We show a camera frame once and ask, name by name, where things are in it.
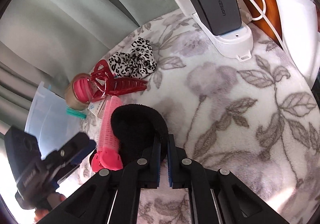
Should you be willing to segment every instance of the plastic container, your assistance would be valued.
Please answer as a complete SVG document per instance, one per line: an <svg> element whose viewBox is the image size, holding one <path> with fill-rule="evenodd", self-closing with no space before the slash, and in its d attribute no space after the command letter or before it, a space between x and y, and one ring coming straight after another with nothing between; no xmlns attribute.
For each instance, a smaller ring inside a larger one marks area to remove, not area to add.
<svg viewBox="0 0 320 224"><path fill-rule="evenodd" d="M80 119L66 113L66 101L39 84L27 118L25 132L38 140L42 158L58 150L80 130Z"/></svg>

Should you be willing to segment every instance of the white power strip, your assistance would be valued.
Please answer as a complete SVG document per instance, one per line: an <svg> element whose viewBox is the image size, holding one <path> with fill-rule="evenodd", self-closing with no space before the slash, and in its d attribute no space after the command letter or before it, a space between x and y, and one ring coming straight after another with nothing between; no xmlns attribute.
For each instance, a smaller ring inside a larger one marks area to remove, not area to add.
<svg viewBox="0 0 320 224"><path fill-rule="evenodd" d="M238 59L240 62L249 60L252 57L252 31L246 25L250 22L248 18L251 17L251 14L243 0L237 0L242 19L241 27L220 36L213 35L201 22L190 0L175 0L175 2L178 4L185 16L191 16L198 23L219 53L224 57Z"/></svg>
<svg viewBox="0 0 320 224"><path fill-rule="evenodd" d="M202 30L209 37L211 42L217 48L220 54L224 57L238 59L240 62L249 60L251 50L253 48L252 31L244 22L239 29L232 32L215 36L210 30L200 21L197 13L192 15L192 18L198 23Z"/></svg>

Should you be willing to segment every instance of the fleece blanket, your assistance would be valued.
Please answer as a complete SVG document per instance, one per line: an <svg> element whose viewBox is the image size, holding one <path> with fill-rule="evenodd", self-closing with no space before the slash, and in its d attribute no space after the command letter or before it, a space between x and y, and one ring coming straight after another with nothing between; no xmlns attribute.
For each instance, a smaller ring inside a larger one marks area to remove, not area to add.
<svg viewBox="0 0 320 224"><path fill-rule="evenodd" d="M253 24L252 58L223 57L180 10L150 21L109 51L129 52L150 40L157 70L147 90L121 96L158 110L176 145L203 166L227 168L291 224L307 223L320 200L320 114L290 58ZM97 140L100 119L90 112L82 131ZM88 159L79 183L94 173ZM161 184L143 190L138 223L189 224L188 195L171 190L166 162Z"/></svg>

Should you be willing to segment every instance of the leopard print scrunchie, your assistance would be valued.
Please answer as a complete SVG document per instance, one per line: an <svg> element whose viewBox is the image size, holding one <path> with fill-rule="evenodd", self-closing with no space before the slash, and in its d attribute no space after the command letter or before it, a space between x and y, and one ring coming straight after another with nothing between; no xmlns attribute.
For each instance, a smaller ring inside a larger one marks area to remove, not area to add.
<svg viewBox="0 0 320 224"><path fill-rule="evenodd" d="M131 45L129 54L117 52L109 60L111 70L118 77L143 79L156 70L156 60L153 57L150 41L141 37Z"/></svg>

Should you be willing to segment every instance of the clamp jaw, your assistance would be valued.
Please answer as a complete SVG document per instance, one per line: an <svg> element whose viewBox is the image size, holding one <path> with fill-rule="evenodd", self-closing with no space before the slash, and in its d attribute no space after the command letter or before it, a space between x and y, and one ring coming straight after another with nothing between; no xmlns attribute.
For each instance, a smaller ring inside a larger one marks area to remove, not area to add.
<svg viewBox="0 0 320 224"><path fill-rule="evenodd" d="M60 200L55 191L96 146L85 133L79 132L58 151L44 160L37 139L16 127L4 137L5 148L17 184L16 200L25 210L52 210Z"/></svg>

